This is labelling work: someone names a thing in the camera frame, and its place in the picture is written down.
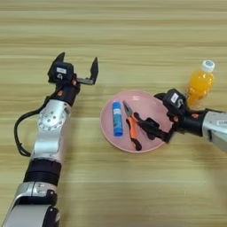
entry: orange pliers handle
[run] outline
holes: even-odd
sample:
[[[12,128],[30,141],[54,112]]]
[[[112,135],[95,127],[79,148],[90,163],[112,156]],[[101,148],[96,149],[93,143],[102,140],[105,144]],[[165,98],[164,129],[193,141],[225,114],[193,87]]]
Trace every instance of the orange pliers handle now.
[[[126,122],[129,125],[129,134],[132,144],[135,146],[135,149],[137,151],[141,151],[142,145],[137,140],[136,120],[132,116],[130,116],[126,119]]]

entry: wood grain surface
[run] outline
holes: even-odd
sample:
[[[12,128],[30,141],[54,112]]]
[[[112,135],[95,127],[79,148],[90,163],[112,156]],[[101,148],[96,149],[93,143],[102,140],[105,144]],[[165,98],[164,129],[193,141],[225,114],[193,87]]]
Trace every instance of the wood grain surface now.
[[[216,63],[203,105],[227,111],[226,0],[1,0],[0,222],[28,159],[13,125],[53,91],[47,71],[65,51],[81,77],[97,56],[94,87],[75,101],[58,208],[64,227],[227,226],[227,155],[203,138],[176,135],[145,154],[112,147],[99,127],[106,101],[122,90],[185,91],[203,59]],[[20,127],[32,149],[36,118]]]

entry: white bottle cap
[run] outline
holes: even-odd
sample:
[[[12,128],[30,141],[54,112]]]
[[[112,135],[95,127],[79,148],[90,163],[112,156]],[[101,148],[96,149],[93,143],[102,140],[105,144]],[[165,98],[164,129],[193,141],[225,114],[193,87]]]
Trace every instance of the white bottle cap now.
[[[204,60],[202,62],[202,70],[206,73],[212,73],[215,69],[215,62],[212,60]]]

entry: blue glue stick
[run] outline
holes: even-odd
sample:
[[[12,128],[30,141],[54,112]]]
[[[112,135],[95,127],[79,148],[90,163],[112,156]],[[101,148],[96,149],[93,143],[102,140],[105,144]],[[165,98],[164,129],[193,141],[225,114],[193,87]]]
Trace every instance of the blue glue stick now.
[[[121,116],[121,103],[113,102],[113,133],[115,137],[123,136],[122,116]]]

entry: juice bottle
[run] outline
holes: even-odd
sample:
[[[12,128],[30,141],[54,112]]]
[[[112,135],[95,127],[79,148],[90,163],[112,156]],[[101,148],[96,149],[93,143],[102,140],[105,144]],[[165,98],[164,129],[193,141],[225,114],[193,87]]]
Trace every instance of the juice bottle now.
[[[190,108],[194,108],[198,101],[209,93],[214,82],[214,69],[213,61],[204,60],[201,68],[192,73],[187,94],[187,104]]]

